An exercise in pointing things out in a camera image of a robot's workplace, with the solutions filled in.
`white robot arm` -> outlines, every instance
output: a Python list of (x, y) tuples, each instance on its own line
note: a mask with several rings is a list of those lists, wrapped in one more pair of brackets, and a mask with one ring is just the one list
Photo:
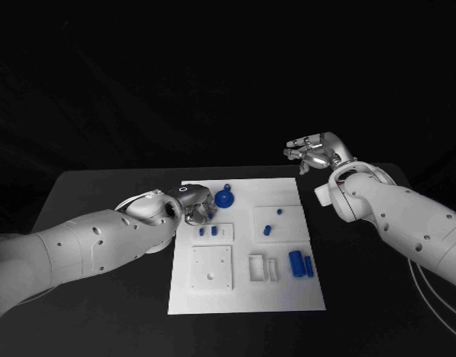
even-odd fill
[(382, 241), (456, 285), (456, 213), (357, 161), (330, 132), (288, 141), (287, 147), (288, 159), (301, 160), (300, 174), (308, 167), (333, 169), (316, 188), (320, 204), (331, 205), (346, 222), (370, 222)]
[(170, 243), (184, 216), (189, 225), (210, 221), (209, 189), (186, 184), (154, 190), (63, 224), (0, 243), (0, 316), (26, 298), (72, 280), (92, 277)]

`blue round disk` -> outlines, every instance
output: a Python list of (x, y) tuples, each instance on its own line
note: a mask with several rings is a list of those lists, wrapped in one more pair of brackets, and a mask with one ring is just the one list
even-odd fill
[(235, 201), (235, 196), (231, 193), (231, 186), (223, 185), (223, 189), (215, 194), (216, 207), (228, 208)]

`white paper sheet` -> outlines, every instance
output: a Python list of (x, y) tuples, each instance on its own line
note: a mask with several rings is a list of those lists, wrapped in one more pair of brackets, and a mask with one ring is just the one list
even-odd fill
[[(300, 205), (294, 178), (183, 181), (181, 184), (200, 184), (209, 188), (213, 195), (223, 189), (225, 184), (231, 185), (235, 201), (229, 208), (218, 209), (210, 224), (232, 223), (233, 240), (218, 244), (232, 247), (232, 290), (190, 290), (190, 248), (200, 244), (192, 241), (193, 227), (181, 222), (173, 251), (168, 315), (324, 310), (310, 242), (258, 244), (254, 237), (252, 208)], [(301, 251), (303, 257), (311, 258), (313, 278), (293, 277), (288, 260), (288, 252), (293, 250)], [(274, 260), (277, 283), (269, 283), (268, 277), (264, 283), (249, 282), (249, 255), (262, 255), (264, 266), (268, 259)]]

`robotic hand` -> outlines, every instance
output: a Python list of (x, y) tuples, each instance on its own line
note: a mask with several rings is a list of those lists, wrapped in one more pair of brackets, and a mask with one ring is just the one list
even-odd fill
[(63, 224), (0, 243), (0, 316), (30, 296), (91, 277), (160, 251), (184, 223), (207, 223), (215, 213), (209, 189), (186, 184), (154, 190)]
[(316, 188), (320, 204), (331, 205), (346, 222), (370, 222), (383, 242), (456, 285), (456, 213), (357, 161), (330, 132), (288, 141), (287, 147), (288, 159), (301, 160), (301, 175), (308, 167), (333, 170)]

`table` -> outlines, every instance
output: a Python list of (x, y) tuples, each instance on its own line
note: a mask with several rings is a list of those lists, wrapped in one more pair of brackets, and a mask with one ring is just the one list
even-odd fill
[[(408, 187), (394, 164), (375, 165)], [(298, 176), (287, 165), (63, 173), (33, 231), (181, 180), (295, 177), (327, 310), (167, 315), (171, 243), (14, 307), (0, 319), (0, 356), (456, 356), (456, 337), (419, 299), (406, 260), (368, 222), (347, 224), (320, 207), (314, 188), (330, 172)]]

